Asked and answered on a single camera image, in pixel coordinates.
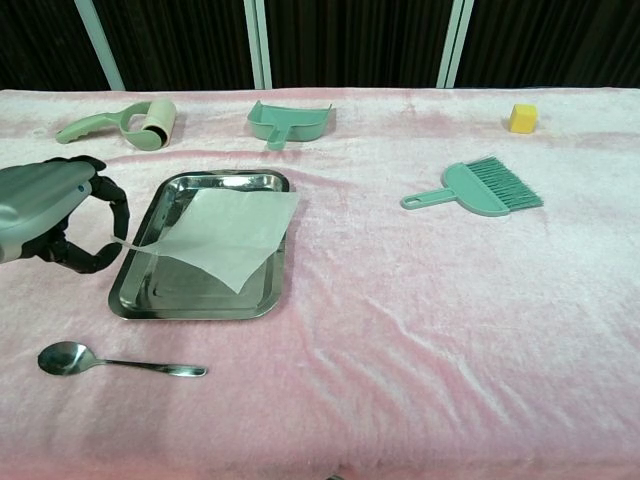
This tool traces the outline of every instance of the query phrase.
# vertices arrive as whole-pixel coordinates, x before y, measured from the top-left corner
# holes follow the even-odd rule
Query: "sponge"
[[[513,133],[531,133],[536,127],[538,112],[535,105],[517,103],[513,106],[509,119],[509,131]]]

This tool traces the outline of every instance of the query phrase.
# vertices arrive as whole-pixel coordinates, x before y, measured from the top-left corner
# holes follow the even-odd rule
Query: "sticky roller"
[[[134,115],[146,115],[140,130],[130,130],[129,121]],[[140,102],[117,113],[99,113],[82,118],[56,134],[58,143],[69,143],[78,137],[104,127],[117,126],[120,133],[140,150],[158,150],[169,144],[176,106],[168,99]]]

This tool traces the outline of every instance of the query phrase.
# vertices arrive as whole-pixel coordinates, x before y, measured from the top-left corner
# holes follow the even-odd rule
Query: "metal tray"
[[[148,245],[175,225],[198,190],[288,192],[289,181],[271,170],[216,170],[182,173],[156,192],[135,245]],[[130,250],[109,293],[109,306],[127,319],[241,320],[271,310],[282,292],[284,245],[247,280],[239,294],[202,270],[172,257]]]

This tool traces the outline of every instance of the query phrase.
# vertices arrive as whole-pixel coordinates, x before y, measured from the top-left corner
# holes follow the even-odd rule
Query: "metal spoon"
[[[121,360],[101,360],[96,358],[89,347],[76,342],[59,342],[49,345],[38,355],[38,365],[51,375],[75,375],[96,365],[124,365],[146,368],[156,372],[168,373],[177,377],[202,377],[207,374],[206,367],[194,365],[171,365],[157,363],[123,362]]]

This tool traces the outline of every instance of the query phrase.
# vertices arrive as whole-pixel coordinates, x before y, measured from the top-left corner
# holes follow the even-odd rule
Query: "white paper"
[[[144,247],[120,243],[194,265],[239,293],[278,249],[297,205],[294,192],[203,189],[157,242]]]

